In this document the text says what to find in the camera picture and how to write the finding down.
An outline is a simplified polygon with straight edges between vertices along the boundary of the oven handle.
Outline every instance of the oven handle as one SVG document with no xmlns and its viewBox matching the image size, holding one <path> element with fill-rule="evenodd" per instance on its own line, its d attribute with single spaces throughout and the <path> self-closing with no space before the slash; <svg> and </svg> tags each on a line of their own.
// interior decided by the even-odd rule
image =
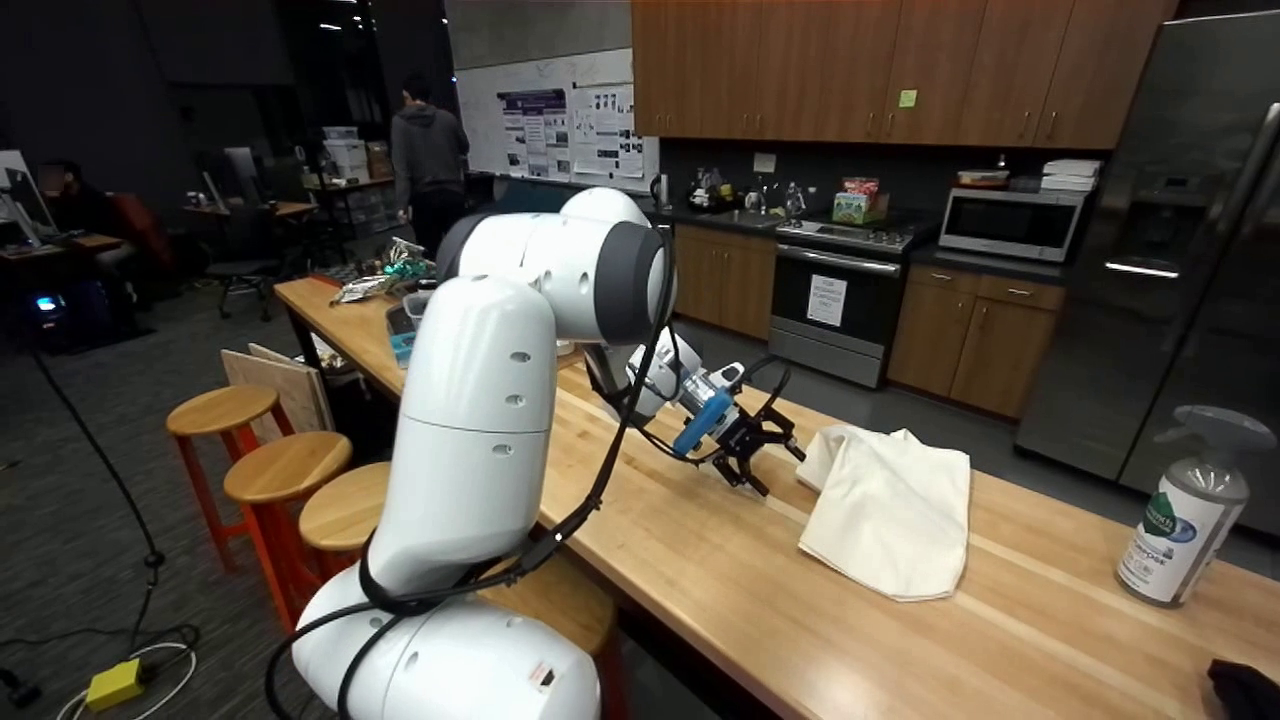
<svg viewBox="0 0 1280 720">
<path fill-rule="evenodd" d="M 873 271 L 873 276 L 901 276 L 901 263 L 859 258 L 859 255 L 834 255 L 834 252 L 811 252 L 796 244 L 777 244 L 778 255 L 811 258 L 824 266 L 846 266 L 846 271 Z"/>
</svg>

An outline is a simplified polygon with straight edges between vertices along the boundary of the bottle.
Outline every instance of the bottle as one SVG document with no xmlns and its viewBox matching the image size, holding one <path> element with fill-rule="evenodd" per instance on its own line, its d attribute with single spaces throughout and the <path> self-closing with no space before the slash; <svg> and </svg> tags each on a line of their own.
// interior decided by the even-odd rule
<svg viewBox="0 0 1280 720">
<path fill-rule="evenodd" d="M 1178 402 L 1171 415 L 1178 426 L 1158 434 L 1158 445 L 1192 440 L 1192 457 L 1163 467 L 1115 569 L 1123 588 L 1154 604 L 1182 604 L 1192 594 L 1242 511 L 1249 478 L 1236 452 L 1274 447 L 1271 426 L 1232 407 Z"/>
</svg>

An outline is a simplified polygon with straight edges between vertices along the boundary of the stainless steel oven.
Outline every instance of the stainless steel oven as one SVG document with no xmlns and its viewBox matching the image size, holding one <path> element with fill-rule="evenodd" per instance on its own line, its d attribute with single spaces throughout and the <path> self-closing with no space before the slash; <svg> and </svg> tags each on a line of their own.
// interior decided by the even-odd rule
<svg viewBox="0 0 1280 720">
<path fill-rule="evenodd" d="M 767 352 L 881 386 L 917 231 L 803 228 L 777 244 Z"/>
</svg>

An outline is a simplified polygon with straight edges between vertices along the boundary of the appliance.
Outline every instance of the appliance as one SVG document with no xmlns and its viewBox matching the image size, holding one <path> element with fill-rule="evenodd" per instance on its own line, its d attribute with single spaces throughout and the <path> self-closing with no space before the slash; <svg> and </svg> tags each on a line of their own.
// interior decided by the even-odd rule
<svg viewBox="0 0 1280 720">
<path fill-rule="evenodd" d="M 1086 191 L 951 188 L 938 247 L 1064 263 Z"/>
<path fill-rule="evenodd" d="M 1280 432 L 1280 10 L 1167 21 L 1098 181 L 1015 447 L 1150 492 L 1171 410 Z M 1240 525 L 1280 532 L 1280 457 L 1240 452 Z"/>
<path fill-rule="evenodd" d="M 925 223 L 777 228 L 767 352 L 865 386 L 881 386 L 903 294 L 903 255 Z"/>
</svg>

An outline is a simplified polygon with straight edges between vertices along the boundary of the refrigerator handle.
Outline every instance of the refrigerator handle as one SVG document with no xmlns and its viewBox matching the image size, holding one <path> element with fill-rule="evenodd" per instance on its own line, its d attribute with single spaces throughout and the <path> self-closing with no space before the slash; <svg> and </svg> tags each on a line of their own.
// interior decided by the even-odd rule
<svg viewBox="0 0 1280 720">
<path fill-rule="evenodd" d="M 1240 231 L 1242 211 L 1249 211 L 1249 202 L 1253 202 L 1256 188 L 1265 184 L 1265 172 L 1269 172 L 1269 164 L 1274 155 L 1274 139 L 1280 139 L 1280 101 L 1269 104 L 1269 115 L 1253 135 L 1253 149 L 1249 149 L 1242 167 L 1240 167 L 1240 181 L 1236 181 L 1236 188 L 1228 194 L 1228 208 L 1214 220 L 1220 234 L 1236 234 Z"/>
</svg>

